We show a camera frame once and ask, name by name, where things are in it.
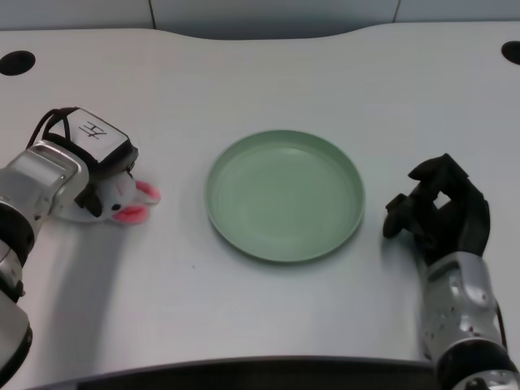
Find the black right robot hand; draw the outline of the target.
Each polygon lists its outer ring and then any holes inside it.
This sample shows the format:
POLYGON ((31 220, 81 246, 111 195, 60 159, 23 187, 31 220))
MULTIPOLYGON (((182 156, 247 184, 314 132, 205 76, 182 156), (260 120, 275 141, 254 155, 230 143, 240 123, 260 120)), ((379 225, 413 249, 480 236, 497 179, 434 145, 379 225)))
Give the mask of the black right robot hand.
POLYGON ((409 178, 418 184, 386 205, 383 236, 411 233, 428 266, 456 252, 481 257, 490 234, 489 205, 455 160, 449 154, 428 159, 409 178))

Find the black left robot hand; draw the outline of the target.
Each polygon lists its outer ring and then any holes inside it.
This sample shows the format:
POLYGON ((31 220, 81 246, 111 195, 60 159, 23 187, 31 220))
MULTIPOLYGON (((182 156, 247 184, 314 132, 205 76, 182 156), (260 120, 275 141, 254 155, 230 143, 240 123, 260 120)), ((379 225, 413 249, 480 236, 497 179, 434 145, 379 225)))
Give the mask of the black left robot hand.
POLYGON ((38 122, 27 147, 50 141, 80 158, 88 168, 89 184, 71 204, 58 212, 62 219, 92 223, 121 211, 128 199, 110 190, 117 179, 127 189, 139 155, 129 137, 118 128, 80 107, 48 111, 38 122))

